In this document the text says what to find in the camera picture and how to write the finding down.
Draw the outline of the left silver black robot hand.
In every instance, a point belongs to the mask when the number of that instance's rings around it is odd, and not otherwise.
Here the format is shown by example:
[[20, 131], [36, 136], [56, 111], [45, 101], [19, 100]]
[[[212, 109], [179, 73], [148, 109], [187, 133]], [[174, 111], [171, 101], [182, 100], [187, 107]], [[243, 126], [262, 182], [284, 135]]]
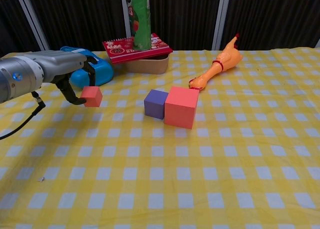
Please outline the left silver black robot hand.
[[78, 69], [88, 73], [89, 85], [96, 83], [96, 71], [92, 64], [97, 60], [91, 55], [83, 55], [70, 51], [46, 50], [38, 51], [33, 60], [37, 62], [44, 72], [44, 83], [55, 84], [65, 99], [73, 105], [82, 105], [86, 99], [78, 98], [71, 87], [70, 77]]

